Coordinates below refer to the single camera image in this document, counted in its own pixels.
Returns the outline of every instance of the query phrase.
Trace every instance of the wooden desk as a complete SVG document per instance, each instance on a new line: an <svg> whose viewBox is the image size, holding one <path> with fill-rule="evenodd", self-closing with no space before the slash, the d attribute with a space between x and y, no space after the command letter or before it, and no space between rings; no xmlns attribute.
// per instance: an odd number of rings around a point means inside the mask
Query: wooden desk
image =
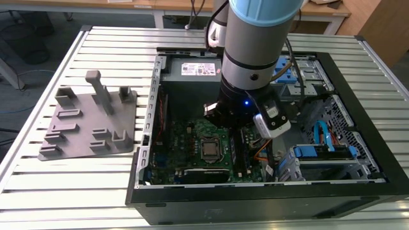
<svg viewBox="0 0 409 230"><path fill-rule="evenodd" d="M196 0L199 9L202 0ZM214 0L206 0L200 16L212 15ZM164 28L164 15L191 15L190 0L134 0L134 2L109 3L109 0L0 0L0 10L151 14L155 17L156 28ZM327 5L310 2L302 9L302 20L330 22L326 35L335 35L351 11L342 5L335 10Z"/></svg>
<svg viewBox="0 0 409 230"><path fill-rule="evenodd" d="M109 3L109 0L0 0L0 4L18 4L31 6L57 7L90 7L90 8L123 8L123 9L152 9L156 0L134 0L134 2Z"/></svg>
<svg viewBox="0 0 409 230"><path fill-rule="evenodd" d="M200 8L202 0L196 0L195 7ZM191 15L191 1L190 0L156 0L155 10L163 10L164 15ZM200 16L211 16L214 10L214 0L207 0L204 3L203 12ZM330 8L327 4L319 5L310 2L302 9L302 20L314 22L330 22L326 35L335 35L347 17L351 16L351 11L347 6L342 4L339 9Z"/></svg>

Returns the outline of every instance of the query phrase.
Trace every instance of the wire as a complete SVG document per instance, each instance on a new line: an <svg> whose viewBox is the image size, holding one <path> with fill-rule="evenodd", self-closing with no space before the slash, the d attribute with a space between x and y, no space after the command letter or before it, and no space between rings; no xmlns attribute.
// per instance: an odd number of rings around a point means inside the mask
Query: wire
<svg viewBox="0 0 409 230"><path fill-rule="evenodd" d="M162 132L164 130L164 113L163 113L163 103L162 103L162 97L160 97L160 94L159 94L159 106L160 106L160 130L159 130L159 134L156 136L156 140L155 140L155 144L158 143L159 141L159 137L162 135Z"/></svg>
<svg viewBox="0 0 409 230"><path fill-rule="evenodd" d="M35 105L34 105L33 107L29 107L29 108L26 108L26 109L21 109L21 110L17 110L17 111L0 111L0 114L15 114L15 113L21 113L21 112L23 112L23 111L26 111L26 110L33 109L34 107L35 107Z"/></svg>
<svg viewBox="0 0 409 230"><path fill-rule="evenodd" d="M53 71L53 70L49 70L49 69L35 69L35 70L30 70L30 71L26 71L26 72L18 74L17 69L15 69L7 62L6 62L6 64L10 66L10 68L14 70L14 72L15 72L15 74L17 74L17 76L18 76L18 90L19 90L21 92L25 92L25 91L26 91L26 88L25 88L25 87L23 87L23 88L21 87L21 76L22 76L22 75L29 74L29 73L34 73L34 72L50 72L50 73L53 73L53 74L57 73L57 71Z"/></svg>
<svg viewBox="0 0 409 230"><path fill-rule="evenodd" d="M267 158L260 158L260 157L259 157L259 154L262 153L262 150L264 150L264 148L267 147L267 145L270 144L271 141L272 141L272 139L270 139L270 140L264 143L264 145L262 146L260 150L256 152L256 155L254 156L254 158L255 158L256 160L268 161Z"/></svg>
<svg viewBox="0 0 409 230"><path fill-rule="evenodd" d="M25 73L19 73L19 76L29 74L29 73L34 73L34 72L50 72L53 74L57 73L57 71L53 71L53 70L49 70L49 69L35 69L35 70L26 71Z"/></svg>
<svg viewBox="0 0 409 230"><path fill-rule="evenodd" d="M296 28L291 31L291 33L296 32L296 30L300 27L300 24L302 24L302 9L299 10L299 21L298 21L298 24L296 24Z"/></svg>
<svg viewBox="0 0 409 230"><path fill-rule="evenodd" d="M292 67L292 62L290 62L284 68L279 71L279 73L271 78L271 81L270 82L274 82L279 79L279 77L283 76L283 74L287 72L287 70Z"/></svg>
<svg viewBox="0 0 409 230"><path fill-rule="evenodd" d="M11 140L14 141L17 138L10 138L10 139L6 139L6 140L2 140L0 141L0 144L6 143L6 142L10 142Z"/></svg>
<svg viewBox="0 0 409 230"><path fill-rule="evenodd" d="M208 36L210 36L210 28L211 28L211 24L212 24L212 21L215 20L218 14L220 14L220 12L223 11L224 7L230 4L230 1L227 0L224 2L224 4L219 7L219 9L215 11L215 13L212 14L211 16L211 19L210 21L207 22L207 26L206 26L206 35L204 35L204 44L206 44L206 48L207 50L210 50L210 40L208 40Z"/></svg>
<svg viewBox="0 0 409 230"><path fill-rule="evenodd" d="M288 49L288 52L290 52L290 59L291 59L291 62L294 63L294 65L295 65L296 73L298 73L298 76L299 76L298 80L299 80L299 83L300 83L300 93L302 93L300 102L302 102L306 98L304 80L303 80L303 76L302 76L300 67L299 67L299 64L298 64L298 61L296 61L292 44L290 43L288 38L286 39L286 46L287 46L287 49Z"/></svg>
<svg viewBox="0 0 409 230"><path fill-rule="evenodd" d="M199 8L198 13L196 13L196 9L195 9L195 0L191 0L191 3L192 3L192 10L191 10L190 23L188 23L188 25L186 26L186 29L187 29L187 30L191 28L191 25L192 25L192 23L195 22L198 15L199 15L200 12L203 11L204 4L206 4L206 0L203 0L203 4L200 5L200 8Z"/></svg>

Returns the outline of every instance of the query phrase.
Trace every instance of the desk leg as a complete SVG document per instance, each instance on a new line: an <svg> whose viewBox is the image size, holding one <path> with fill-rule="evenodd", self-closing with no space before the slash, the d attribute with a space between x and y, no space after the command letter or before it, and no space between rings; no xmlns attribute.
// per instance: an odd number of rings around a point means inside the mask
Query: desk leg
<svg viewBox="0 0 409 230"><path fill-rule="evenodd" d="M0 74L7 79L7 81L17 90L25 88L25 82L18 78L15 71L11 69L11 67L7 65L7 63L3 61L2 58L0 58Z"/></svg>
<svg viewBox="0 0 409 230"><path fill-rule="evenodd" d="M326 32L324 32L326 35L336 35L338 34L338 31L339 31L342 24L344 22L344 18L346 17L332 17L332 22L330 23L330 25L326 29Z"/></svg>
<svg viewBox="0 0 409 230"><path fill-rule="evenodd" d="M159 28L159 29L164 28L164 15L166 15L164 11L154 10L155 27Z"/></svg>

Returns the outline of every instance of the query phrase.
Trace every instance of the white label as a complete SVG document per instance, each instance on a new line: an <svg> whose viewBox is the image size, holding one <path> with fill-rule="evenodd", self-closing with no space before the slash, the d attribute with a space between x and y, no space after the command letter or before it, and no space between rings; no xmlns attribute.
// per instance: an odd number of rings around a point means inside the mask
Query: white label
<svg viewBox="0 0 409 230"><path fill-rule="evenodd" d="M143 6L143 5L134 5L135 8L147 8L147 9L151 9L152 6Z"/></svg>
<svg viewBox="0 0 409 230"><path fill-rule="evenodd" d="M215 63L184 63L182 64L182 75L216 76Z"/></svg>
<svg viewBox="0 0 409 230"><path fill-rule="evenodd" d="M267 172L271 176L274 176L274 169L270 165L267 165Z"/></svg>

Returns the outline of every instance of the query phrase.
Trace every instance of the black cable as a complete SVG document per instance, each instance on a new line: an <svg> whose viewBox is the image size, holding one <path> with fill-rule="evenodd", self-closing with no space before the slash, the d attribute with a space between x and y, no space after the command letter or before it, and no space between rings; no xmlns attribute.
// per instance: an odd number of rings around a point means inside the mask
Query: black cable
<svg viewBox="0 0 409 230"><path fill-rule="evenodd" d="M216 12L212 14L210 21L207 22L207 26L206 26L206 38L204 38L204 44L206 44L206 48L207 50L210 50L210 40L208 40L208 36L210 36L210 27L212 24L212 21L215 20L218 14L220 14L220 12L223 11L224 7L227 6L227 4L230 3L230 0L227 0L224 2L224 4L220 6L220 8L216 10Z"/></svg>
<svg viewBox="0 0 409 230"><path fill-rule="evenodd" d="M196 12L196 9L195 9L195 0L191 0L191 3L192 3L191 18L190 18L190 23L188 23L186 29L190 29L190 28L191 28L192 23L195 22L198 15L199 15L200 12L203 11L204 4L206 4L206 0L203 0L203 4L200 5L200 8L199 8L199 11L198 11L198 12Z"/></svg>
<svg viewBox="0 0 409 230"><path fill-rule="evenodd" d="M296 24L296 28L291 31L291 33L296 32L296 30L300 27L300 24L302 24L302 9L299 10L299 21L298 21L298 24Z"/></svg>
<svg viewBox="0 0 409 230"><path fill-rule="evenodd" d="M10 139L7 139L7 140L2 140L0 141L0 144L5 144L6 142L10 142L11 140L14 141L17 138L10 138Z"/></svg>
<svg viewBox="0 0 409 230"><path fill-rule="evenodd" d="M300 67L299 67L299 64L298 64L298 61L296 61L294 48L292 48L292 45L290 43L288 38L286 39L286 46L287 46L287 49L288 49L288 52L290 52L291 62L295 65L295 69L296 69L296 73L298 73L298 80L299 80L299 83L300 83L300 93L302 93L300 102L302 102L306 98L304 80L303 80L303 76L302 76Z"/></svg>

